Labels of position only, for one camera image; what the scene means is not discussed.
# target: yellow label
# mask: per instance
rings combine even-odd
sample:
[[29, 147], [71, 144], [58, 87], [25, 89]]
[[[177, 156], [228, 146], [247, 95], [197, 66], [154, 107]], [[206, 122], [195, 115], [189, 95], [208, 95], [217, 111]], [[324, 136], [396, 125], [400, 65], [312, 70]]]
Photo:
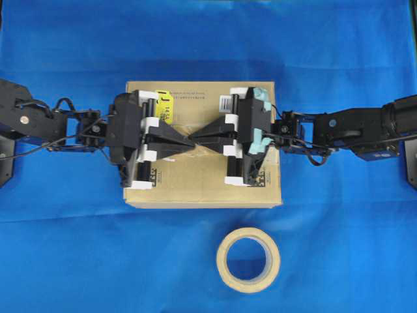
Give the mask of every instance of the yellow label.
[[158, 103], [155, 108], [155, 117], [159, 117], [167, 124], [172, 124], [174, 113], [174, 98], [169, 91], [156, 90], [159, 94]]

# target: packing tape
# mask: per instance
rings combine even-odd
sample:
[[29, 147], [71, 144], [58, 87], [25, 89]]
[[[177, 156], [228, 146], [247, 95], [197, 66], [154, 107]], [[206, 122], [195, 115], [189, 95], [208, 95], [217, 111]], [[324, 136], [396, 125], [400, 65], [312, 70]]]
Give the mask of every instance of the packing tape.
[[[227, 266], [227, 254], [230, 247], [239, 239], [249, 238], [257, 241], [265, 251], [265, 267], [261, 274], [250, 280], [233, 276]], [[217, 268], [224, 283], [234, 290], [243, 293], [255, 293], [271, 285], [280, 270], [280, 252], [274, 240], [262, 230], [253, 227], [239, 228], [223, 239], [217, 250]]]

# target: metal bracket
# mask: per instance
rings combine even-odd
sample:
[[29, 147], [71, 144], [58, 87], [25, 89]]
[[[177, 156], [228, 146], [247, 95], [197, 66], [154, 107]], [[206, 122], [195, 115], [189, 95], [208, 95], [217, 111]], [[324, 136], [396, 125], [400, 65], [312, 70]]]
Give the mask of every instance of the metal bracket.
[[[14, 155], [16, 142], [0, 136], [0, 158], [11, 157]], [[14, 160], [0, 160], [0, 188], [13, 177]]]
[[404, 142], [407, 180], [417, 189], [417, 140]]

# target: barcode label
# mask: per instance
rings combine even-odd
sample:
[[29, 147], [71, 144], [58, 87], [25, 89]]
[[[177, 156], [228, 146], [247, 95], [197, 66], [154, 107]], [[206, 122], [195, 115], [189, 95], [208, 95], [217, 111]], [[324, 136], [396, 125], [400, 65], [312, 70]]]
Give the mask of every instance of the barcode label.
[[232, 112], [232, 96], [220, 96], [219, 112], [220, 113]]

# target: wire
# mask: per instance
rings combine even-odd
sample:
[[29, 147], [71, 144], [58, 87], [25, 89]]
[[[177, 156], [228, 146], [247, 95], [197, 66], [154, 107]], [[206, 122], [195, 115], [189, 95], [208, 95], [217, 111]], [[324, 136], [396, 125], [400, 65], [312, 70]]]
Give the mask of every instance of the wire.
[[68, 105], [68, 107], [70, 108], [70, 111], [74, 113], [74, 116], [75, 116], [75, 117], [76, 117], [76, 119], [79, 121], [79, 120], [80, 120], [80, 118], [79, 118], [79, 114], [78, 114], [78, 113], [77, 113], [77, 111], [76, 111], [76, 107], [74, 106], [74, 104], [72, 103], [71, 99], [69, 99], [69, 98], [64, 97], [64, 98], [59, 99], [59, 100], [57, 101], [57, 103], [56, 103], [55, 107], [53, 108], [53, 110], [54, 110], [54, 111], [58, 111], [58, 110], [59, 110], [59, 108], [61, 107], [61, 104], [62, 104], [63, 102], [66, 102], [66, 104], [67, 104], [67, 105]]
[[280, 111], [278, 111], [278, 109], [276, 108], [276, 106], [273, 105], [273, 104], [271, 104], [271, 106], [275, 109], [275, 111], [278, 114], [278, 116], [282, 118], [282, 115], [281, 115]]
[[128, 178], [127, 174], [123, 172], [123, 170], [126, 168], [126, 166], [118, 166], [119, 169], [119, 175], [123, 176], [124, 178]]
[[84, 135], [84, 134], [80, 134], [81, 137], [86, 137], [86, 138], [97, 138], [97, 139], [101, 139], [103, 137], [100, 136], [94, 136], [94, 135]]
[[326, 154], [326, 155], [322, 155], [321, 156], [321, 161], [317, 162], [313, 156], [311, 155], [310, 151], [305, 150], [304, 151], [305, 154], [307, 155], [308, 160], [310, 161], [310, 163], [312, 163], [314, 166], [322, 166], [323, 164], [325, 164], [327, 162], [328, 157], [330, 156], [330, 154]]
[[109, 163], [111, 163], [109, 156], [107, 155], [107, 153], [104, 152], [103, 148], [98, 148], [98, 150], [100, 150], [100, 152], [104, 155], [106, 160], [109, 161]]
[[42, 149], [45, 149], [45, 148], [51, 147], [52, 145], [56, 145], [56, 144], [58, 144], [58, 143], [60, 143], [60, 142], [62, 142], [62, 141], [64, 141], [64, 140], [67, 140], [67, 139], [71, 139], [71, 138], [75, 138], [75, 137], [81, 136], [82, 134], [84, 134], [84, 133], [88, 132], [90, 129], [92, 129], [92, 127], [93, 127], [93, 126], [95, 126], [96, 124], [98, 124], [99, 122], [101, 122], [103, 119], [105, 119], [105, 118], [107, 118], [107, 117], [112, 117], [112, 116], [114, 116], [114, 115], [110, 115], [110, 114], [109, 114], [109, 115], [105, 115], [105, 116], [102, 116], [102, 117], [98, 118], [98, 119], [97, 119], [95, 122], [93, 122], [91, 125], [89, 125], [88, 127], [84, 128], [84, 129], [83, 129], [83, 131], [82, 131], [82, 132], [80, 132], [79, 134], [75, 134], [75, 135], [71, 135], [71, 136], [62, 137], [62, 138], [60, 138], [60, 139], [58, 139], [58, 140], [55, 140], [54, 142], [49, 142], [49, 143], [47, 143], [46, 145], [41, 145], [40, 147], [34, 148], [34, 149], [29, 150], [29, 151], [24, 152], [24, 153], [20, 153], [20, 154], [18, 154], [18, 155], [14, 155], [14, 156], [7, 156], [7, 157], [5, 157], [5, 158], [0, 158], [0, 161], [13, 160], [13, 159], [15, 159], [15, 158], [25, 157], [25, 156], [27, 156], [27, 155], [31, 155], [32, 153], [35, 153], [35, 152], [37, 152], [37, 151], [39, 151], [39, 150], [42, 150]]
[[350, 145], [318, 145], [316, 143], [307, 142], [306, 140], [296, 138], [296, 137], [292, 137], [292, 136], [284, 136], [284, 135], [277, 135], [277, 134], [271, 134], [271, 133], [265, 133], [265, 135], [272, 136], [272, 137], [275, 137], [275, 138], [278, 137], [278, 138], [283, 138], [283, 139], [288, 139], [288, 140], [294, 140], [296, 142], [300, 142], [300, 143], [303, 143], [305, 145], [311, 145], [312, 147], [317, 147], [317, 148], [321, 148], [321, 149], [348, 149], [348, 148], [351, 148], [351, 147], [356, 147], [358, 145], [378, 145], [378, 144], [381, 144], [381, 143], [400, 142], [400, 141], [405, 141], [405, 140], [417, 139], [417, 134], [413, 134], [413, 135], [390, 138], [390, 139], [384, 139], [384, 140], [375, 140], [373, 142], [357, 142], [357, 143], [352, 143]]
[[52, 115], [50, 107], [45, 102], [43, 102], [41, 100], [32, 99], [32, 100], [17, 103], [17, 105], [21, 106], [21, 107], [30, 106], [32, 104], [37, 105], [37, 106], [42, 106], [46, 110], [46, 116], [49, 117], [49, 118], [52, 118], [53, 115]]
[[61, 99], [59, 99], [59, 100], [57, 101], [57, 104], [56, 104], [56, 105], [55, 105], [55, 107], [53, 108], [53, 110], [54, 110], [54, 111], [58, 110], [58, 109], [59, 109], [59, 107], [61, 106], [61, 104], [62, 104], [63, 102], [66, 102], [66, 103], [68, 104], [68, 107], [70, 108], [70, 111], [73, 111], [73, 112], [75, 112], [75, 111], [76, 111], [76, 108], [75, 108], [74, 104], [72, 103], [71, 99], [69, 99], [69, 98], [61, 98]]

